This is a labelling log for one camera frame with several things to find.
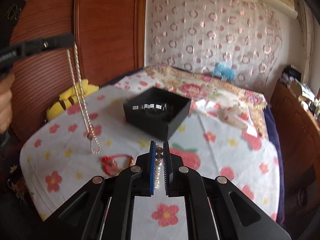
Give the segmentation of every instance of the red brown wooden panel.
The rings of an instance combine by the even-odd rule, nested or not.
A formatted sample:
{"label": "red brown wooden panel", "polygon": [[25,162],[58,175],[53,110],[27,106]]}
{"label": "red brown wooden panel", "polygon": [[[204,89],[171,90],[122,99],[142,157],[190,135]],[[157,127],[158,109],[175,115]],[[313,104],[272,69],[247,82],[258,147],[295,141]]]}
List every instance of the red brown wooden panel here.
{"label": "red brown wooden panel", "polygon": [[137,67],[138,0],[75,0],[82,74],[103,85]]}
{"label": "red brown wooden panel", "polygon": [[[25,0],[11,43],[69,33],[74,0]],[[72,85],[65,49],[35,55],[13,66],[12,128],[27,140],[44,124],[54,98]]]}

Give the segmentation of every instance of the wooden cabinet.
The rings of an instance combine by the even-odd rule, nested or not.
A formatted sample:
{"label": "wooden cabinet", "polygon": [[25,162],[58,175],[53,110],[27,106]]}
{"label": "wooden cabinet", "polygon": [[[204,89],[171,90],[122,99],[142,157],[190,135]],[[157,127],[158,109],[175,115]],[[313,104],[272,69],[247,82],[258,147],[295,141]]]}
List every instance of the wooden cabinet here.
{"label": "wooden cabinet", "polygon": [[313,168],[320,186],[320,131],[313,116],[306,112],[288,88],[277,83],[271,111],[279,134],[284,164],[284,186],[288,193],[303,185],[305,173]]}

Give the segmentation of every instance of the open black box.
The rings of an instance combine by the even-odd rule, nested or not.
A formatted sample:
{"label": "open black box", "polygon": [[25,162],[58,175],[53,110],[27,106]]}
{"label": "open black box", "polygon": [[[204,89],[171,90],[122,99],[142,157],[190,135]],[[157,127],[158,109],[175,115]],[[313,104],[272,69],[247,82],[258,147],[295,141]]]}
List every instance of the open black box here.
{"label": "open black box", "polygon": [[[144,104],[166,103],[168,111],[171,111],[167,118],[155,118],[146,110],[133,110],[133,106]],[[191,99],[159,88],[150,88],[135,98],[126,101],[123,105],[125,119],[128,123],[144,130],[145,132],[167,141],[177,130],[189,113]]]}

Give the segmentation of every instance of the white floral tablecloth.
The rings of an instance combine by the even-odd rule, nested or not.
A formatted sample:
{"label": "white floral tablecloth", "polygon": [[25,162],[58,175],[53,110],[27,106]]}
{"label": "white floral tablecloth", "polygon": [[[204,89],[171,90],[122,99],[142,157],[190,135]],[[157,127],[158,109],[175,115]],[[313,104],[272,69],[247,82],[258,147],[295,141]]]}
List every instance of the white floral tablecloth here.
{"label": "white floral tablecloth", "polygon": [[[90,153],[85,126],[77,105],[69,108],[35,133],[20,155],[21,169],[33,202],[43,220],[93,176],[107,178],[101,164],[105,155],[128,154],[134,160],[148,152],[158,139],[125,123],[123,102],[158,81],[145,75],[127,77],[117,86],[107,86],[86,98],[87,108],[102,151]],[[202,176],[228,177],[263,211],[276,219],[279,202],[279,166],[272,143],[254,137],[210,114],[191,111],[169,140],[171,153]],[[118,160],[118,166],[127,160]],[[188,238],[183,198],[168,198],[163,174],[155,195],[136,198],[131,239]]]}

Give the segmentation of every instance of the red string bracelet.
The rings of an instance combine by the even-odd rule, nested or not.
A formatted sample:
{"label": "red string bracelet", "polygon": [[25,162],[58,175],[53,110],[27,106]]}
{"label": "red string bracelet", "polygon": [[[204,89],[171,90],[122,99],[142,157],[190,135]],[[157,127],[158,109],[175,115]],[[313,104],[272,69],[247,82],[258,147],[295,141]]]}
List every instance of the red string bracelet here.
{"label": "red string bracelet", "polygon": [[[117,155],[113,155],[113,156],[104,156],[102,157],[101,161],[103,164],[103,171],[109,175],[109,176],[117,176],[119,175],[119,173],[121,171],[123,171],[124,169],[118,169],[118,163],[114,160],[116,158],[122,158],[122,157],[127,157],[130,159],[129,161],[129,167],[131,167],[133,165],[133,157],[128,155],[128,154],[117,154]],[[110,173],[110,170],[115,171],[115,175],[112,175]]]}

